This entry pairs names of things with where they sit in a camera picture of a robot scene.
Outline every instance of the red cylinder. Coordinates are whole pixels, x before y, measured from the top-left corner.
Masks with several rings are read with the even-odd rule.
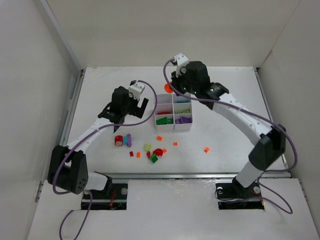
[[[124,137],[121,135],[115,136],[114,137],[114,145],[117,147],[120,147],[124,144]]]
[[[156,156],[162,157],[162,155],[164,154],[164,151],[160,148],[157,148],[156,150],[153,151],[153,154],[155,154]]]

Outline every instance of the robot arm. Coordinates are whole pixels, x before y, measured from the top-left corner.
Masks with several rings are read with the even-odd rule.
[[[88,130],[68,143],[67,146],[57,145],[51,155],[48,182],[53,184],[59,165],[67,153],[81,143],[67,159],[67,164],[63,165],[56,186],[74,194],[79,194],[84,189],[108,191],[112,179],[97,172],[88,172],[86,154],[94,151],[101,139],[112,135],[119,128],[118,125],[124,123],[126,115],[142,118],[149,101],[144,98],[141,107],[138,107],[144,89],[145,85],[137,81],[132,81],[128,89],[123,86],[116,88],[112,94],[111,102],[98,115],[98,118]],[[117,126],[102,128],[102,126],[109,124],[117,124]],[[94,131],[95,134],[83,141],[86,136]]]
[[[225,102],[247,110],[226,87],[218,82],[210,82],[207,67],[201,61],[189,61],[180,53],[174,57],[173,64],[176,71],[171,74],[172,86],[180,93],[188,92],[198,99]],[[269,123],[239,109],[214,102],[200,102],[228,119],[254,145],[248,156],[249,161],[232,180],[232,188],[238,198],[246,198],[247,188],[285,152],[286,138]]]

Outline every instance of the colored block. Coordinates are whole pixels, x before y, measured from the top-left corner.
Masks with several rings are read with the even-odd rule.
[[[156,150],[153,151],[153,154],[155,154],[156,156],[162,157],[162,155],[164,154],[164,151],[160,148],[157,148]]]
[[[155,121],[155,124],[157,125],[166,125],[168,122],[168,118],[167,117],[163,117],[158,119],[157,121]]]
[[[132,146],[132,140],[131,140],[131,134],[130,133],[126,135],[126,145],[129,148],[131,148],[131,146]]]
[[[150,144],[144,145],[144,150],[146,150],[147,152],[151,152],[151,149],[152,149],[152,145]]]
[[[158,161],[158,158],[155,154],[152,154],[151,157],[150,157],[150,161],[155,163],[156,161]]]
[[[170,114],[169,111],[162,111],[162,112],[158,112],[157,115],[166,115],[166,114]]]
[[[114,137],[114,145],[117,147],[120,147],[124,144],[124,137],[121,135],[115,136]]]
[[[181,123],[182,124],[191,124],[192,123],[192,119],[190,117],[182,116],[181,117]]]

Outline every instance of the cable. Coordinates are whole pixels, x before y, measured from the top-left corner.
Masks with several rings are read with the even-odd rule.
[[[271,124],[272,126],[274,126],[274,128],[276,128],[277,130],[279,130],[282,134],[285,135],[286,139],[288,140],[288,142],[290,143],[291,145],[291,148],[292,148],[292,151],[293,151],[293,155],[294,155],[294,162],[293,162],[293,165],[287,169],[284,169],[284,170],[267,170],[265,171],[266,173],[268,172],[288,172],[292,169],[294,169],[297,164],[298,164],[298,153],[297,153],[297,150],[296,150],[296,147],[295,147],[295,144],[294,142],[292,141],[292,139],[290,138],[290,136],[286,133],[286,131],[284,131],[281,127],[279,127],[277,124],[275,124],[273,121],[263,117],[263,116],[260,116],[256,113],[253,113],[253,112],[250,112],[248,110],[245,110],[241,107],[238,107],[238,106],[235,106],[233,104],[230,104],[230,103],[227,103],[227,102],[223,102],[223,101],[218,101],[218,100],[213,100],[213,99],[205,99],[205,98],[195,98],[195,97],[191,97],[191,96],[186,96],[184,94],[182,94],[181,92],[179,92],[177,89],[174,88],[174,86],[170,83],[168,77],[167,77],[167,72],[166,72],[166,69],[167,69],[167,66],[172,63],[174,61],[174,59],[169,59],[163,66],[163,76],[164,76],[164,79],[165,81],[167,82],[167,84],[170,86],[170,88],[179,96],[183,96],[187,99],[190,99],[190,100],[195,100],[195,101],[198,101],[198,102],[208,102],[208,103],[215,103],[215,104],[222,104],[222,105],[225,105],[225,106],[228,106],[230,108],[234,108],[234,109],[237,109],[243,113],[246,113],[248,115],[251,115],[251,116],[254,116],[258,119],[261,119],[269,124]],[[261,185],[262,187],[264,187],[265,189],[271,191],[272,193],[276,194],[279,198],[281,198],[284,203],[289,207],[290,211],[287,211],[285,210],[284,208],[282,208],[281,206],[279,206],[278,204],[276,204],[274,201],[268,199],[268,198],[265,198],[265,197],[262,197],[262,196],[255,196],[255,197],[250,197],[250,198],[247,198],[247,199],[242,199],[242,200],[237,200],[237,201],[228,201],[228,203],[241,203],[241,202],[244,202],[244,201],[248,201],[250,199],[264,199],[272,204],[274,204],[275,206],[277,206],[279,209],[281,209],[282,211],[284,211],[285,213],[287,214],[293,214],[293,210],[291,208],[291,206],[289,205],[289,203],[277,192],[275,192],[274,190],[270,189],[269,187],[261,184],[259,182],[261,176],[257,178],[257,183],[259,185]]]
[[[110,202],[109,202],[109,204],[110,204],[110,210],[112,210],[112,206],[114,205],[114,201],[115,201],[116,195],[117,195],[116,190],[113,190],[113,192],[112,192],[112,198],[111,198],[111,200],[110,200]]]
[[[214,191],[214,196],[215,196],[215,198],[218,199],[218,200],[221,200],[221,201],[231,201],[231,200],[234,200],[234,198],[221,199],[221,198],[218,197],[217,193],[218,193],[218,190],[216,189],[216,190]]]
[[[157,98],[157,93],[155,91],[155,89],[146,81],[142,81],[142,80],[138,80],[137,82],[140,82],[140,83],[143,83],[143,84],[146,84],[149,86],[149,88],[152,90],[153,94],[154,94],[154,108],[151,112],[151,114],[143,121],[140,121],[140,122],[137,122],[137,123],[131,123],[131,124],[115,124],[115,123],[111,123],[111,124],[106,124],[106,125],[103,125],[101,127],[98,128],[98,130],[94,130],[93,132],[89,133],[86,137],[84,137],[82,140],[80,140],[68,153],[67,155],[65,155],[64,159],[62,160],[62,162],[60,163],[55,175],[54,175],[54,178],[53,178],[53,182],[52,182],[52,189],[53,189],[53,192],[55,194],[58,194],[58,195],[64,195],[64,194],[68,194],[69,191],[57,191],[56,189],[56,184],[57,184],[57,179],[58,179],[58,176],[59,176],[59,173],[62,169],[62,167],[64,166],[65,162],[68,160],[68,158],[70,157],[70,155],[81,145],[83,144],[87,139],[89,139],[90,137],[92,137],[95,133],[97,133],[99,130],[102,130],[104,128],[107,128],[107,127],[114,127],[114,126],[117,126],[117,127],[133,127],[133,126],[138,126],[140,124],[144,124],[146,121],[148,121],[153,115],[154,113],[156,112],[156,108],[157,108],[157,104],[158,104],[158,98]],[[86,222],[86,219],[87,219],[87,216],[88,216],[88,213],[90,211],[90,208],[91,208],[91,205],[92,205],[92,200],[93,200],[93,197],[92,197],[92,193],[88,190],[85,190],[87,191],[89,194],[90,194],[90,203],[89,203],[89,206],[88,206],[88,209],[87,209],[87,212],[86,212],[86,215],[83,219],[83,222],[81,224],[81,227],[78,231],[78,233],[76,234],[74,240],[76,240]],[[60,240],[63,240],[62,236],[61,236],[61,229],[62,229],[62,226],[65,222],[65,220],[67,219],[67,217],[73,212],[74,210],[71,210],[63,219],[61,225],[60,225],[60,229],[59,229],[59,237],[60,237]]]
[[[74,240],[76,240],[76,239],[78,238],[79,234],[81,233],[81,230],[82,230],[82,228],[83,228],[84,225],[85,225],[85,222],[86,222],[86,220],[87,220],[87,217],[88,217],[88,214],[89,214],[91,205],[92,205],[92,200],[93,200],[92,193],[91,193],[90,191],[88,191],[88,190],[85,190],[84,192],[88,192],[88,193],[89,193],[89,195],[90,195],[90,202],[89,202],[88,209],[86,210],[84,219],[83,219],[83,221],[82,221],[82,223],[81,223],[81,226],[80,226],[80,228],[79,228],[79,231],[78,231],[78,233],[76,234]],[[59,237],[60,237],[60,240],[64,240],[64,239],[62,238],[62,234],[61,234],[62,226],[64,225],[64,223],[65,223],[66,219],[68,218],[68,216],[69,216],[73,211],[74,211],[74,210],[71,210],[70,212],[68,212],[68,214],[65,215],[64,219],[63,219],[62,222],[61,222],[61,225],[60,225],[60,228],[59,228]]]

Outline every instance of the red block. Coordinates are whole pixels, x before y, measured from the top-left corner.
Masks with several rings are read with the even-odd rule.
[[[164,154],[164,151],[160,148],[157,148],[156,150],[153,151],[153,154],[156,156],[162,157],[162,155]]]
[[[123,136],[115,136],[114,137],[114,145],[116,145],[117,147],[120,147],[124,144],[124,137]]]
[[[162,112],[158,112],[157,115],[166,115],[166,114],[170,114],[169,111],[162,111]]]

